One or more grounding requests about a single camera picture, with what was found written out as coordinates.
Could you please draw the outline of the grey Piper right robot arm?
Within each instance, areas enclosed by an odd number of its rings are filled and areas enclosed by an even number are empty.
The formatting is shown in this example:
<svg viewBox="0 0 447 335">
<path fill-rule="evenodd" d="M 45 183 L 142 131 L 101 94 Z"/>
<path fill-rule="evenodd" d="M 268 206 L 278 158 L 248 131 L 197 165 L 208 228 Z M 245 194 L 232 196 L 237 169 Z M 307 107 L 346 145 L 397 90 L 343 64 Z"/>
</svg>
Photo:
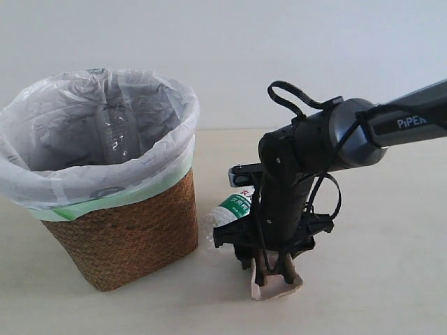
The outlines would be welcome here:
<svg viewBox="0 0 447 335">
<path fill-rule="evenodd" d="M 264 134 L 258 163 L 228 172 L 232 187 L 253 186 L 249 213 L 213 230 L 216 247 L 231 244 L 254 282 L 278 276 L 294 282 L 292 261 L 331 232 L 334 214 L 314 211 L 316 194 L 335 171 L 377 164 L 389 147 L 446 136 L 446 82 L 385 104 L 341 96 L 310 98 L 289 82 L 275 81 L 269 97 L 294 113 L 290 124 Z"/>
</svg>

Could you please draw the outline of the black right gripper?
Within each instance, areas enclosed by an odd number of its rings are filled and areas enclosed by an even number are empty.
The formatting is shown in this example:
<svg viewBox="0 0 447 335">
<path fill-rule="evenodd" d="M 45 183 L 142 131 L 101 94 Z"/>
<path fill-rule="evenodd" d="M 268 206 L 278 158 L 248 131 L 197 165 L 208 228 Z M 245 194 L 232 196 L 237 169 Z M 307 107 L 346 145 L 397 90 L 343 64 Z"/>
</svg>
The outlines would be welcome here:
<svg viewBox="0 0 447 335">
<path fill-rule="evenodd" d="M 214 246 L 231 244 L 242 267 L 255 256 L 255 284 L 264 286 L 268 271 L 276 271 L 286 283 L 294 283 L 293 259 L 315 247 L 314 235 L 330 233 L 333 214 L 314 212 L 316 189 L 313 174 L 298 177 L 285 185 L 268 176 L 253 186 L 249 214 L 213 229 Z"/>
</svg>

